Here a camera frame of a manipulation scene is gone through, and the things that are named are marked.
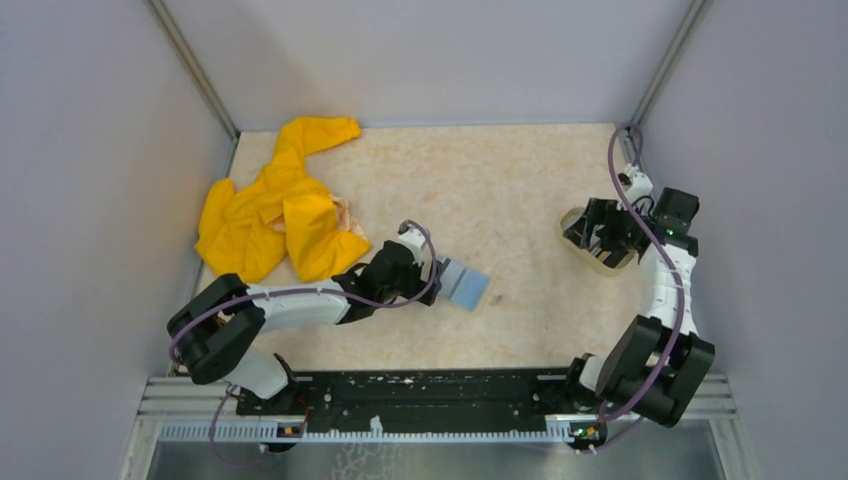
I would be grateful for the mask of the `clear plastic card holder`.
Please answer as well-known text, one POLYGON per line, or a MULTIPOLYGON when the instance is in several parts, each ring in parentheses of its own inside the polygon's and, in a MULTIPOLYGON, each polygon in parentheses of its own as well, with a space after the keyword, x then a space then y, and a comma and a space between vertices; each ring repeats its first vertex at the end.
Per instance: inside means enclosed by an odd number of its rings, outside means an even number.
POLYGON ((450 257, 440 257, 439 261, 441 288, 438 297, 474 312, 490 286, 491 277, 450 257))

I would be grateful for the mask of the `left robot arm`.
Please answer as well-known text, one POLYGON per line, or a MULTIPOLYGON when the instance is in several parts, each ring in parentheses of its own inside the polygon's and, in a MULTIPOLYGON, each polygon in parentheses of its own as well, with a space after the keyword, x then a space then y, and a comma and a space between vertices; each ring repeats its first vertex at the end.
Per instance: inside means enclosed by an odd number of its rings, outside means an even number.
POLYGON ((197 385, 225 381, 246 390, 277 414, 292 411, 300 388, 279 355, 254 348, 257 337, 308 325, 344 325, 378 310, 432 305, 441 289, 442 263, 422 251, 387 241, 368 263, 328 280, 272 289, 224 274, 167 323, 171 359, 197 385))

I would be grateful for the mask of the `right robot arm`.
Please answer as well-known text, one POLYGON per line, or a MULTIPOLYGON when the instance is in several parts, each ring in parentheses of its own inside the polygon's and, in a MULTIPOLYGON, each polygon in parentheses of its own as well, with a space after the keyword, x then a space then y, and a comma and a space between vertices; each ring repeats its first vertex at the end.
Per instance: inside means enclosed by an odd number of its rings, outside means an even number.
POLYGON ((618 201, 599 198, 561 219, 563 239, 589 264, 614 274, 635 261, 646 288, 638 314, 611 352, 576 360, 575 377, 563 385, 572 410, 633 401, 632 412, 665 427, 683 416, 715 358, 691 311, 699 244, 689 229, 699 209, 697 196, 664 188, 638 219, 618 201))

